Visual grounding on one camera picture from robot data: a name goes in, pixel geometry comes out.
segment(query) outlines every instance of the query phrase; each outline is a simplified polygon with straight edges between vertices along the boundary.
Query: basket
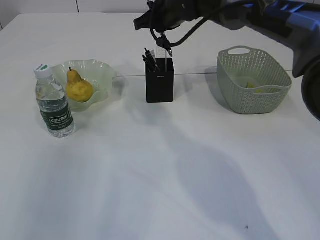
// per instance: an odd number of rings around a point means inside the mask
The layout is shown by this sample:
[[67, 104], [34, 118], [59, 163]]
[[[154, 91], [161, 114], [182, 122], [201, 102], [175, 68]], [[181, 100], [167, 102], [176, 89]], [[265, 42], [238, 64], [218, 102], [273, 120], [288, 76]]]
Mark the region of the basket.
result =
[[[230, 50], [247, 49], [245, 54]], [[275, 110], [289, 92], [292, 80], [267, 52], [235, 46], [218, 54], [217, 78], [230, 108], [239, 114], [266, 114]]]

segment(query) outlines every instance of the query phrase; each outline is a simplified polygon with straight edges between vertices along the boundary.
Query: glass bowl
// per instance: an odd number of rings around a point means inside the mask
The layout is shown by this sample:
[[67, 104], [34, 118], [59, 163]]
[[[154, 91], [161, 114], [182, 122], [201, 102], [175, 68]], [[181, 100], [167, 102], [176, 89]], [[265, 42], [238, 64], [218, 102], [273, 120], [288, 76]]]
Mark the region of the glass bowl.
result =
[[94, 88], [92, 97], [86, 102], [78, 102], [68, 98], [72, 111], [81, 112], [92, 104], [108, 98], [113, 88], [113, 79], [117, 76], [116, 71], [108, 64], [98, 60], [69, 60], [52, 68], [56, 80], [66, 90], [69, 68], [76, 70], [80, 76], [90, 82]]

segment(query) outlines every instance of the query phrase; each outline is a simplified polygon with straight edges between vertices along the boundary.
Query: yellow pear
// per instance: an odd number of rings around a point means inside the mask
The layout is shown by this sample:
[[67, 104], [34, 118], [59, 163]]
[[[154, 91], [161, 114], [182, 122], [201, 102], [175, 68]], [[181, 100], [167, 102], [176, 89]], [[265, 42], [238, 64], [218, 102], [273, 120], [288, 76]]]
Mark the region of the yellow pear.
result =
[[94, 88], [90, 82], [82, 79], [76, 70], [71, 69], [71, 67], [69, 69], [65, 90], [67, 97], [80, 103], [88, 101], [94, 94]]

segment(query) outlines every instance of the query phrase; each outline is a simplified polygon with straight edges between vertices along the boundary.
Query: plastic water bottle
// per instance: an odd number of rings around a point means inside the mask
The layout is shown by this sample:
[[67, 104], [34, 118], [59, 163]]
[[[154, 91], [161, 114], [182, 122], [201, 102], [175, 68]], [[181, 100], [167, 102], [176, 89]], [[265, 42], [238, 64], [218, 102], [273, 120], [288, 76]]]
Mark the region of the plastic water bottle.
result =
[[36, 100], [48, 131], [56, 138], [69, 136], [75, 131], [75, 123], [65, 90], [47, 64], [41, 64], [33, 71], [37, 79]]

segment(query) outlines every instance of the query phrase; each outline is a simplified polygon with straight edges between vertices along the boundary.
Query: pen holder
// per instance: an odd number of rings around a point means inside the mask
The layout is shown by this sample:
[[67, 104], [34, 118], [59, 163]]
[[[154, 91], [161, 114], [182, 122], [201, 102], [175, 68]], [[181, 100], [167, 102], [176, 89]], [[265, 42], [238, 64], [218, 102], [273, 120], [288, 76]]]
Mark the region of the pen holder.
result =
[[151, 72], [145, 65], [147, 103], [172, 103], [174, 101], [175, 68], [172, 58], [157, 58], [160, 71]]

